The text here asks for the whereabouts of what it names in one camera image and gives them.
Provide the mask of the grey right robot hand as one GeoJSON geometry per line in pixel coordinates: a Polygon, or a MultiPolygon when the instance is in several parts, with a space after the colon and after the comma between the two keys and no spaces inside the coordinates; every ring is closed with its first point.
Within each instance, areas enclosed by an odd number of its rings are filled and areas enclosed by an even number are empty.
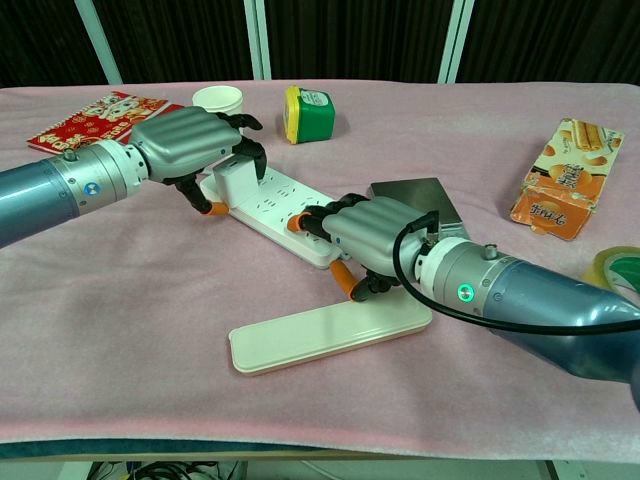
{"type": "Polygon", "coordinates": [[[421,263],[439,240],[440,215],[389,197],[349,193],[324,206],[306,206],[288,219],[287,229],[322,238],[364,267],[366,275],[358,279],[342,261],[330,264],[347,297],[363,302],[419,281],[421,263]]]}

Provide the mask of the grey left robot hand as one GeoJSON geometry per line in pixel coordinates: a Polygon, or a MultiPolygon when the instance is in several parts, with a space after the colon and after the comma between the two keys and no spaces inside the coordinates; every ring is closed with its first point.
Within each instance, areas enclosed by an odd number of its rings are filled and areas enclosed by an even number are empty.
{"type": "Polygon", "coordinates": [[[129,143],[140,150],[151,181],[175,186],[203,215],[223,215],[228,208],[208,200],[196,176],[214,162],[238,155],[253,162],[259,180],[264,177],[265,149],[241,134],[242,128],[260,130],[263,125],[250,114],[228,115],[189,106],[136,124],[129,143]]]}

